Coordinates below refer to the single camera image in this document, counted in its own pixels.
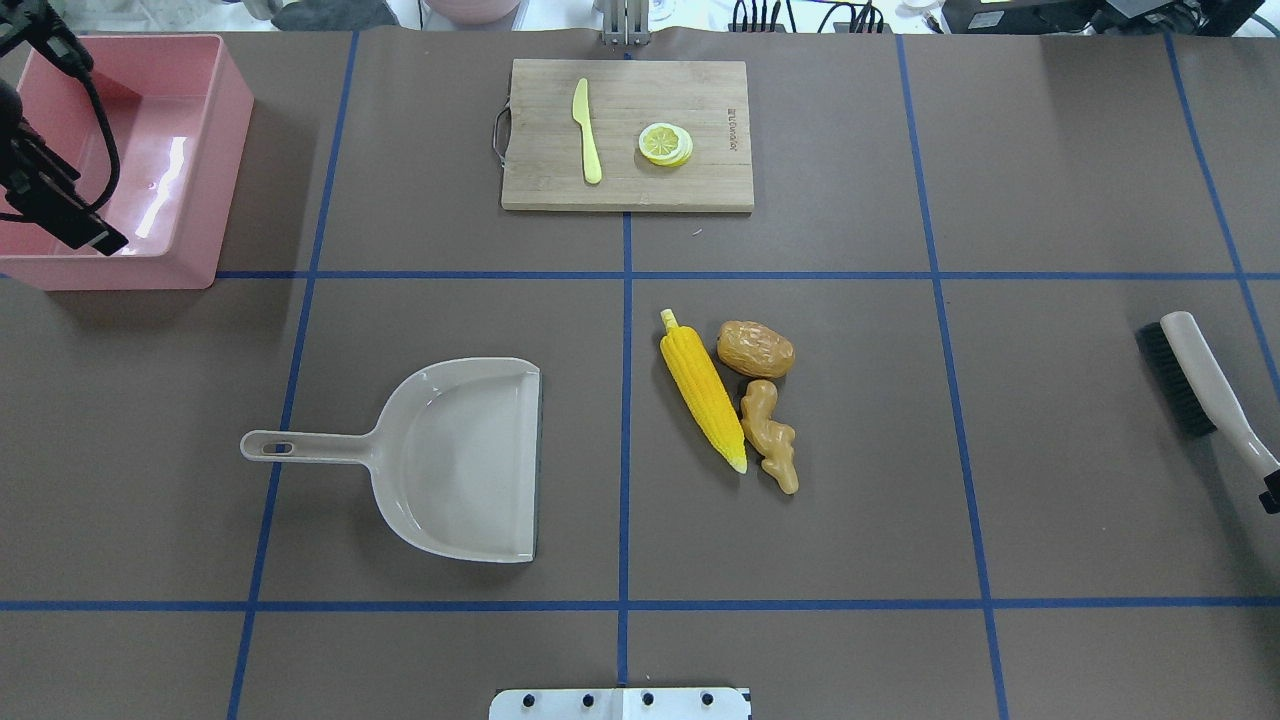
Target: black cable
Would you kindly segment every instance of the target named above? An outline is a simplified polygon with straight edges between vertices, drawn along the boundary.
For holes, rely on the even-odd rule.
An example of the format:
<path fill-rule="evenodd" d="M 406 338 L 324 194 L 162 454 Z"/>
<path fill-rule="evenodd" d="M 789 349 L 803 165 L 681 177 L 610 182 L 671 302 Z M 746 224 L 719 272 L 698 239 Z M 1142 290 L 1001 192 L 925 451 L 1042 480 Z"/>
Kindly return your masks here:
<path fill-rule="evenodd" d="M 858 5 L 852 3 L 833 3 L 827 14 L 822 17 L 822 22 L 818 23 L 818 32 L 822 32 L 827 27 L 827 20 L 831 19 L 831 14 L 841 8 L 849 8 L 849 27 L 852 28 L 854 22 L 858 20 Z"/>
<path fill-rule="evenodd" d="M 82 70 L 77 73 L 76 77 L 81 85 L 84 86 L 84 92 L 88 94 L 90 105 L 93 106 L 93 115 L 97 118 L 99 129 L 102 131 L 102 142 L 106 143 L 106 158 L 110 164 L 110 174 L 106 178 L 106 187 L 102 188 L 101 195 L 93 202 L 86 201 L 81 197 L 79 192 L 73 193 L 74 199 L 84 204 L 84 210 L 88 213 L 97 213 L 115 193 L 115 187 L 120 184 L 120 152 L 115 146 L 115 135 L 111 132 L 111 123 L 106 119 L 106 109 L 102 108 L 102 99 L 97 95 L 97 87 L 93 86 L 93 78 L 90 76 L 88 70 Z M 0 220 L 10 223 L 33 223 L 31 218 L 26 215 L 18 215 L 15 213 L 0 213 Z"/>
<path fill-rule="evenodd" d="M 884 13 L 882 13 L 879 10 L 879 8 L 872 5 L 869 1 L 867 3 L 867 6 L 870 8 L 870 13 L 867 14 L 867 33 L 868 35 L 872 35 L 872 33 L 877 33 L 877 35 L 883 33 L 884 32 Z"/>
<path fill-rule="evenodd" d="M 97 88 L 93 87 L 93 78 L 84 72 L 76 79 L 84 86 L 84 92 L 88 94 L 88 101 L 93 106 L 93 115 L 97 117 L 97 127 L 102 131 L 102 142 L 106 143 L 106 158 L 111 164 L 110 176 L 106 178 L 106 187 L 102 188 L 102 193 L 97 196 L 97 200 L 88 206 L 91 213 L 96 213 L 115 193 L 115 186 L 120 184 L 120 151 L 115 146 L 115 135 L 111 132 L 111 123 L 106 119 L 106 109 L 102 108 L 102 99 L 97 96 Z"/>
<path fill-rule="evenodd" d="M 858 13 L 858 22 L 849 28 L 849 32 L 863 32 L 863 26 L 865 26 L 867 33 L 869 35 L 872 32 L 872 24 L 876 23 L 874 13 L 878 12 L 879 10 L 877 10 L 868 0 L 867 5 L 863 6 L 863 12 Z"/>

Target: pink plastic bin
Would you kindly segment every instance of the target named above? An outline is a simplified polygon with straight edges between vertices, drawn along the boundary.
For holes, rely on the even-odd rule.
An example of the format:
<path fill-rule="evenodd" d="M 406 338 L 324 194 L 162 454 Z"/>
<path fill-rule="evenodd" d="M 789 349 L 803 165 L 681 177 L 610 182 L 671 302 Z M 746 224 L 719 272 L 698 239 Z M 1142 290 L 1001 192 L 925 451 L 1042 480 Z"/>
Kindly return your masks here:
<path fill-rule="evenodd" d="M 215 35 L 83 38 L 120 151 L 102 217 L 129 238 L 110 258 L 72 250 L 38 225 L 0 223 L 0 273 L 42 290 L 195 290 L 212 284 L 253 95 Z M 106 146 L 84 88 L 32 53 L 18 83 L 31 127 L 106 184 Z M 0 200 L 0 208 L 9 210 Z"/>

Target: plastic toy vegetable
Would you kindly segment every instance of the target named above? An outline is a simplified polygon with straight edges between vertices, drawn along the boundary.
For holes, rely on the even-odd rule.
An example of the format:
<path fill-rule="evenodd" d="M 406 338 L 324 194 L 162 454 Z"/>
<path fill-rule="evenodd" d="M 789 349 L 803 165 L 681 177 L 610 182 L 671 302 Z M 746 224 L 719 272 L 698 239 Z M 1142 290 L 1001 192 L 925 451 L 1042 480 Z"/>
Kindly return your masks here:
<path fill-rule="evenodd" d="M 667 361 L 671 377 L 676 379 L 685 405 L 712 447 L 740 474 L 746 474 L 746 443 L 742 425 L 733 411 L 733 404 L 724 391 L 724 383 L 712 365 L 712 357 L 703 346 L 698 331 L 676 323 L 671 310 L 662 311 L 667 334 L 658 342 L 662 359 Z"/>
<path fill-rule="evenodd" d="M 742 396 L 742 429 L 751 447 L 764 456 L 760 466 L 778 480 L 778 487 L 787 495 L 800 489 L 794 464 L 795 450 L 791 443 L 796 438 L 795 428 L 771 418 L 778 405 L 778 388 L 769 380 L 751 380 Z"/>
<path fill-rule="evenodd" d="M 721 325 L 716 354 L 722 363 L 749 378 L 781 378 L 796 361 L 790 340 L 746 320 Z"/>

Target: dustpan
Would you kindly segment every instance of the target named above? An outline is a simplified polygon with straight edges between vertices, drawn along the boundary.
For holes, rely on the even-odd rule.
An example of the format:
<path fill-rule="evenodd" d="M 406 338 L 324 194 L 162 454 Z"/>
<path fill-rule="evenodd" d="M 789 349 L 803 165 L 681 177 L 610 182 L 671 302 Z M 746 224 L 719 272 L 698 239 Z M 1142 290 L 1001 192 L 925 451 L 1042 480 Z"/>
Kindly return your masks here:
<path fill-rule="evenodd" d="M 518 357 L 436 363 L 404 379 L 362 436 L 253 430 L 260 462 L 364 465 L 383 519 L 444 557 L 529 562 L 538 534 L 541 373 Z"/>

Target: blue tape line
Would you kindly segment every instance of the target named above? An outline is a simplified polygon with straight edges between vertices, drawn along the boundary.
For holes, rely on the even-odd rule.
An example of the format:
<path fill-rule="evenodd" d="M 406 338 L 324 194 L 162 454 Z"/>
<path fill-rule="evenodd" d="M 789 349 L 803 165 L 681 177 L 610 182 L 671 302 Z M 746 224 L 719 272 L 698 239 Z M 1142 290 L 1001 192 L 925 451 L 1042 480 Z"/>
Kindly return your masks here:
<path fill-rule="evenodd" d="M 0 612 L 617 612 L 613 600 L 547 601 L 168 601 L 8 600 Z M 635 612 L 820 612 L 952 610 L 1092 610 L 1161 607 L 1280 607 L 1280 596 L 1015 597 L 887 600 L 628 600 Z"/>
<path fill-rule="evenodd" d="M 632 273 L 637 281 L 927 281 L 933 275 L 927 272 L 827 272 L 827 270 L 640 270 Z"/>
<path fill-rule="evenodd" d="M 636 612 L 813 612 L 865 610 L 982 610 L 982 600 L 634 600 Z"/>
<path fill-rule="evenodd" d="M 612 600 L 261 601 L 259 612 L 614 612 Z"/>
<path fill-rule="evenodd" d="M 292 281 L 307 277 L 306 270 L 218 270 L 220 281 Z"/>
<path fill-rule="evenodd" d="M 933 305 L 938 313 L 938 331 L 942 340 L 942 360 L 947 372 L 947 388 L 951 393 L 951 418 L 956 429 L 956 448 L 960 454 L 960 474 L 964 479 L 965 502 L 969 506 L 969 532 L 973 538 L 974 562 L 978 569 L 978 589 L 983 601 L 983 620 L 987 628 L 987 651 L 991 655 L 991 676 L 996 693 L 996 711 L 1000 720 L 1009 720 L 1009 701 L 1005 693 L 1004 662 L 1000 659 L 1000 638 L 996 632 L 996 614 L 991 607 L 991 580 L 987 575 L 987 552 L 982 541 L 982 519 L 978 514 L 978 493 L 973 486 L 973 470 L 969 464 L 969 441 L 964 428 L 964 409 L 960 405 L 960 383 L 956 379 L 955 357 L 951 352 L 951 328 L 947 323 L 946 299 L 942 295 L 942 277 L 938 268 L 937 245 L 933 238 L 933 217 L 929 211 L 929 195 L 924 182 L 924 161 L 920 154 L 920 138 L 915 126 L 915 106 L 911 101 L 911 79 L 906 63 L 906 46 L 902 36 L 895 36 L 897 45 L 897 67 L 902 78 L 902 104 L 906 109 L 906 129 L 911 140 L 911 161 L 915 168 L 915 190 L 920 204 L 920 219 L 924 228 L 924 246 L 929 254 L 929 272 L 933 273 Z"/>
<path fill-rule="evenodd" d="M 1231 236 L 1231 227 L 1226 222 L 1226 211 L 1222 210 L 1222 201 L 1217 195 L 1217 184 L 1213 182 L 1213 173 L 1208 168 L 1204 158 L 1204 149 L 1201 146 L 1199 132 L 1196 129 L 1196 118 L 1192 117 L 1192 105 L 1187 100 L 1187 87 L 1183 85 L 1183 72 L 1178 65 L 1178 51 L 1174 47 L 1174 37 L 1165 33 L 1165 53 L 1169 55 L 1169 68 L 1174 74 L 1174 87 L 1178 90 L 1178 101 L 1183 106 L 1183 119 L 1187 122 L 1187 133 L 1192 140 L 1192 149 L 1196 151 L 1196 161 L 1199 163 L 1201 174 L 1204 176 L 1204 186 L 1208 188 L 1210 201 L 1213 204 L 1213 214 L 1217 215 L 1217 227 L 1222 231 L 1222 241 L 1226 242 L 1226 252 L 1231 256 L 1231 266 L 1235 268 L 1235 277 L 1240 283 L 1240 293 L 1244 296 L 1244 306 L 1249 310 L 1249 319 L 1253 322 L 1253 332 L 1262 348 L 1262 359 L 1267 365 L 1267 374 L 1271 375 L 1271 389 L 1276 400 L 1280 400 L 1280 372 L 1276 370 L 1275 357 L 1271 356 L 1271 346 L 1267 342 L 1267 333 L 1262 328 L 1262 318 L 1258 307 L 1253 302 L 1253 293 L 1249 291 L 1249 281 L 1244 274 L 1244 264 L 1235 247 L 1235 238 Z"/>
<path fill-rule="evenodd" d="M 631 340 L 632 268 L 631 213 L 622 213 L 622 421 L 618 464 L 618 685 L 627 684 L 627 642 L 631 601 Z"/>
<path fill-rule="evenodd" d="M 946 270 L 943 281 L 1234 281 L 1235 273 Z"/>
<path fill-rule="evenodd" d="M 220 279 L 516 279 L 621 281 L 617 270 L 221 270 Z M 1245 273 L 1276 281 L 1280 273 Z M 636 270 L 636 281 L 1235 281 L 1238 273 L 1116 270 Z"/>
<path fill-rule="evenodd" d="M 0 612 L 244 612 L 242 601 L 183 600 L 9 600 Z"/>
<path fill-rule="evenodd" d="M 1280 607 L 1280 597 L 1028 597 L 992 600 L 997 610 L 1085 610 L 1106 607 Z"/>
<path fill-rule="evenodd" d="M 620 281 L 618 272 L 591 270 L 317 270 L 317 279 L 462 279 L 462 281 Z"/>
<path fill-rule="evenodd" d="M 329 202 L 333 199 L 334 176 L 338 172 L 338 155 L 342 150 L 342 129 L 347 120 L 347 102 L 351 99 L 351 78 L 356 69 L 356 53 L 360 47 L 360 32 L 351 33 L 351 46 L 347 50 L 347 70 L 342 79 L 342 97 L 338 101 L 338 119 L 333 128 L 333 145 L 329 149 L 329 165 L 325 169 L 324 192 L 320 196 L 320 214 L 316 219 L 315 241 L 311 245 L 311 261 L 307 270 L 307 284 L 302 293 L 302 309 L 298 313 L 298 329 L 293 340 L 293 359 L 289 363 L 289 380 L 284 391 L 284 404 L 280 409 L 280 430 L 289 429 L 293 416 L 293 400 L 298 388 L 298 372 L 302 368 L 302 350 L 307 341 L 307 325 L 311 319 L 311 301 L 315 296 L 316 270 L 320 266 L 320 252 L 324 250 L 325 227 L 329 219 Z M 262 568 L 266 564 L 266 546 L 271 537 L 271 519 L 275 515 L 275 498 L 280 487 L 280 464 L 271 465 L 271 478 L 266 488 L 266 501 L 262 507 L 262 524 L 259 529 L 257 548 L 253 557 L 253 574 L 250 580 L 248 609 L 244 611 L 244 626 L 241 629 L 241 644 L 236 656 L 236 673 L 232 676 L 230 698 L 227 702 L 227 719 L 236 720 L 239 714 L 241 692 L 244 688 L 244 669 L 248 666 L 250 644 L 253 641 L 253 620 L 259 592 L 262 585 Z"/>

